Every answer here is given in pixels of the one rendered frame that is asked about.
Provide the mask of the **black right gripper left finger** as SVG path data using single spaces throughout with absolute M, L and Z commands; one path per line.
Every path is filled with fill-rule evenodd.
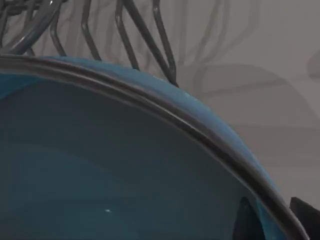
M 265 240 L 262 223 L 246 197 L 239 203 L 232 240 Z

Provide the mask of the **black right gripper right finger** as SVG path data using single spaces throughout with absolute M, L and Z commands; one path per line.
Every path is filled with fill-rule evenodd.
M 290 209 L 303 225 L 310 240 L 320 240 L 320 210 L 298 197 L 291 198 Z

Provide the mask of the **blue bowl with dark rim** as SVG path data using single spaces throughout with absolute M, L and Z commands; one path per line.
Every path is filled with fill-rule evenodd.
M 0 56 L 0 240 L 309 240 L 255 155 L 201 101 L 131 68 Z

